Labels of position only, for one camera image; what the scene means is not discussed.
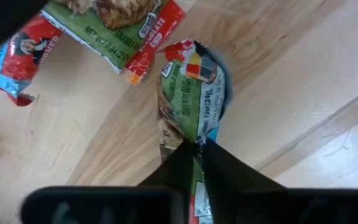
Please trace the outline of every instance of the granola bar wrapper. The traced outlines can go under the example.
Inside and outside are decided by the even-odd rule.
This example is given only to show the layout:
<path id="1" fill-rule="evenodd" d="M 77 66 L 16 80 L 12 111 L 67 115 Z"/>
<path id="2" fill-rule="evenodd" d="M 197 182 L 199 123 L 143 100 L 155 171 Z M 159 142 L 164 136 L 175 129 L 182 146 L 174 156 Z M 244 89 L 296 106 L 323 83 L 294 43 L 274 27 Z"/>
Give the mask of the granola bar wrapper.
<path id="1" fill-rule="evenodd" d="M 184 139 L 204 150 L 216 139 L 219 120 L 232 99 L 231 74 L 214 50 L 184 40 L 163 50 L 168 60 L 157 83 L 160 152 L 165 161 Z M 190 223 L 212 223 L 201 159 L 193 160 Z"/>
<path id="2" fill-rule="evenodd" d="M 34 97 L 23 90 L 30 85 L 62 32 L 37 15 L 0 46 L 0 90 L 17 106 L 27 106 Z"/>
<path id="3" fill-rule="evenodd" d="M 184 18 L 185 13 L 173 0 L 155 0 L 148 13 L 138 22 L 125 27 L 111 27 L 101 12 L 101 2 L 81 12 L 66 4 L 50 1 L 42 15 L 53 25 L 105 58 L 114 71 L 135 85 L 144 78 L 158 47 Z"/>

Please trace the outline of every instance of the wooden surface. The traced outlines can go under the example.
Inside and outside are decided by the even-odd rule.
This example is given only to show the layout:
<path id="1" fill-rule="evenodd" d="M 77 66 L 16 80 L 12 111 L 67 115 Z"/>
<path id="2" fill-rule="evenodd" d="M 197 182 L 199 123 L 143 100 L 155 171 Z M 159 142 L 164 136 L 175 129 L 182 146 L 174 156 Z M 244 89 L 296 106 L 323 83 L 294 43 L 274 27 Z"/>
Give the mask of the wooden surface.
<path id="1" fill-rule="evenodd" d="M 193 37 L 233 71 L 218 143 L 277 182 L 358 187 L 358 0 L 180 1 L 168 42 Z M 155 79 L 130 86 L 63 36 L 27 92 L 0 92 L 0 223 L 31 191 L 135 185 L 160 164 Z"/>

